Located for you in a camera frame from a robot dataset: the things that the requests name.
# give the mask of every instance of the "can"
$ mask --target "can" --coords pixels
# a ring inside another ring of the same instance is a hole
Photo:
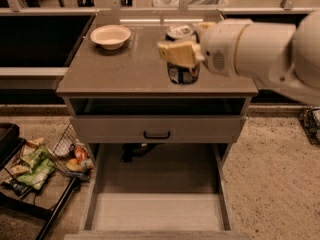
[[[198,36],[195,28],[191,24],[176,24],[167,29],[166,40],[168,41],[195,41],[198,42]],[[192,84],[198,80],[200,64],[194,68],[184,68],[167,63],[168,75],[171,82],[175,84]]]
[[[191,24],[176,24],[167,29],[167,40],[194,40],[197,41],[196,31]]]

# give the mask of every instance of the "food package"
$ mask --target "food package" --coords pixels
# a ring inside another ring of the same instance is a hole
[[[1,185],[12,189],[19,198],[23,198],[32,190],[32,187],[27,186],[25,183],[19,182],[14,178],[8,178],[2,182]]]
[[[50,155],[51,154],[45,147],[45,145],[41,144],[35,151],[31,152],[28,155],[22,156],[21,160],[28,164],[30,166],[30,169],[33,170],[41,163],[41,161],[43,161],[47,157],[50,157]]]
[[[83,160],[88,158],[88,152],[82,145],[76,146],[73,152],[74,152],[75,158],[78,161],[78,164],[80,164]]]
[[[17,180],[36,190],[40,190],[48,176],[54,170],[54,163],[49,158],[45,158],[33,171],[19,176]]]
[[[72,172],[86,172],[86,168],[82,168],[79,164],[74,164],[72,162],[67,162],[66,167]]]
[[[16,154],[15,157],[13,158],[11,167],[14,167],[17,164],[20,164],[22,156],[31,154],[43,143],[44,143],[44,138],[26,141],[26,143],[23,145],[21,149],[21,152]]]
[[[80,165],[82,168],[87,168],[89,170],[93,169],[93,162],[90,158],[82,160]]]
[[[12,176],[17,177],[21,174],[27,173],[30,171],[30,168],[28,166],[25,166],[23,164],[17,164],[10,168],[9,172]]]

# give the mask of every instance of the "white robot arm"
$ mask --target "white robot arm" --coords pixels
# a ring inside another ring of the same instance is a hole
[[[319,26],[320,12],[310,13],[298,29],[291,24],[227,19],[201,34],[202,56],[194,57],[212,73],[247,76],[259,89],[318,106]],[[170,56],[161,57],[170,62]]]

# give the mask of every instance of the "white bowl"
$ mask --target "white bowl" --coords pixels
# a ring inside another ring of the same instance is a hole
[[[119,49],[123,43],[131,36],[131,31],[120,25],[106,25],[95,29],[91,35],[91,40],[101,45],[106,50]]]

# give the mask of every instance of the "floor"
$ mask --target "floor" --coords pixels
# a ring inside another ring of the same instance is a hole
[[[16,123],[21,136],[44,137],[52,148],[69,124],[64,107],[0,107],[1,122]],[[320,150],[311,145],[298,120],[299,109],[250,107],[248,120],[224,165],[234,229],[252,239],[319,239]],[[2,172],[0,179],[6,175]],[[51,207],[68,180],[54,174],[43,191],[26,201]],[[74,192],[46,239],[78,232],[88,184]],[[3,240],[34,239],[42,221],[5,209]]]

